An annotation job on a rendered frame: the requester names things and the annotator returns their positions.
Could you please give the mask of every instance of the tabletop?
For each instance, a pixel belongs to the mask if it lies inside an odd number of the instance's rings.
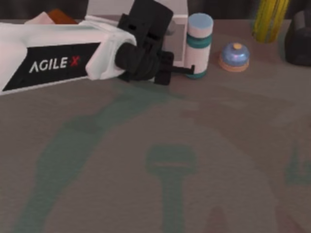
[[[311,233],[311,69],[216,20],[207,75],[0,97],[2,233]],[[222,70],[245,44],[250,66]]]

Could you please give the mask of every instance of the white bottle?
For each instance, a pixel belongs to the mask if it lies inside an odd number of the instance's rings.
[[[78,25],[0,23],[0,94],[79,78],[105,80],[119,76],[125,71],[115,65],[115,54],[125,42],[136,45],[132,34],[95,19]],[[68,54],[75,53],[84,67],[77,61],[77,67],[72,66],[74,56]],[[84,76],[74,77],[80,73]]]

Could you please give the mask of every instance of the brown object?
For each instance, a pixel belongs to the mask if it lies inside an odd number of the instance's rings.
[[[78,24],[73,18],[67,16],[59,9],[54,9],[48,12],[49,17],[55,24]]]

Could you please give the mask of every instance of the black object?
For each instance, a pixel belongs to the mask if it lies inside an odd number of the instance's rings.
[[[29,47],[3,91],[87,76],[86,65],[100,43]]]
[[[285,37],[287,62],[311,67],[311,9],[298,12]]]
[[[144,81],[155,78],[156,84],[169,85],[171,73],[193,74],[191,69],[174,67],[174,54],[162,51],[163,38],[173,12],[154,0],[135,0],[129,15],[123,14],[118,28],[135,36],[137,46],[124,43],[117,51],[115,64],[126,70],[122,80]]]

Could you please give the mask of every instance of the teal band on bottle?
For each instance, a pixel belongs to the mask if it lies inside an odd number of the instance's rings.
[[[198,74],[187,74],[187,77],[190,79],[200,79],[204,77],[206,73],[207,73],[207,70],[203,71],[202,73],[198,73]]]
[[[196,38],[187,34],[187,44],[194,49],[204,49],[212,42],[212,35],[205,38]]]

